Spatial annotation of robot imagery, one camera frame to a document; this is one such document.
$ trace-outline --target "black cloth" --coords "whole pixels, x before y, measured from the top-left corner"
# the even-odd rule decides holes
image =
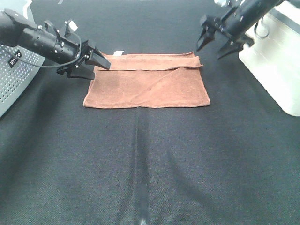
[[[227,10],[212,0],[57,1],[32,3],[37,24],[72,18],[107,54],[194,51],[203,14]],[[300,119],[237,54],[218,61],[224,43],[217,35],[198,53],[208,107],[84,108],[89,81],[41,69],[0,118],[0,224],[299,224]]]

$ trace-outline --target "microfiber towel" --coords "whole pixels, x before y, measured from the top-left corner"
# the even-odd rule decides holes
[[[193,52],[105,55],[109,70],[95,67],[85,107],[197,107],[210,104]]]

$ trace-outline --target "black wire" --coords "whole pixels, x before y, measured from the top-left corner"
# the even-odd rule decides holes
[[[268,31],[268,33],[265,35],[265,36],[261,36],[257,33],[257,26],[258,26],[258,22],[255,24],[255,27],[254,27],[254,33],[255,35],[259,38],[259,39],[265,39],[267,36],[269,36],[270,34],[270,28],[268,27],[268,25],[266,25],[264,22],[263,22],[263,17],[261,18],[261,25]]]
[[[81,55],[81,45],[82,45],[82,43],[81,43],[81,38],[80,38],[77,34],[75,34],[75,33],[71,33],[71,34],[75,35],[75,36],[78,38],[78,40],[79,40],[79,53],[78,53],[78,55],[76,56],[76,58],[75,58],[74,60],[72,60],[72,61],[70,61],[70,62],[63,63],[63,64],[59,64],[59,65],[54,65],[54,66],[40,66],[40,65],[33,64],[33,63],[28,62],[28,61],[25,61],[25,60],[23,60],[23,59],[21,59],[21,58],[15,56],[15,55],[13,55],[11,52],[9,52],[8,50],[6,50],[6,49],[4,49],[4,48],[3,48],[2,50],[3,50],[4,52],[6,52],[7,54],[12,55],[12,56],[13,56],[14,58],[16,58],[17,60],[19,60],[19,61],[21,61],[21,62],[24,62],[24,63],[26,63],[26,64],[29,64],[29,65],[32,65],[32,66],[34,66],[34,67],[47,68],[47,69],[64,67],[64,66],[68,66],[68,65],[71,65],[71,64],[75,63],[75,62],[80,58],[80,55]]]

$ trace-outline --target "white tag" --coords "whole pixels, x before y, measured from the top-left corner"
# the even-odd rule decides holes
[[[123,54],[123,52],[124,52],[123,50],[117,50],[117,51],[114,52],[113,55],[114,56],[121,56]]]

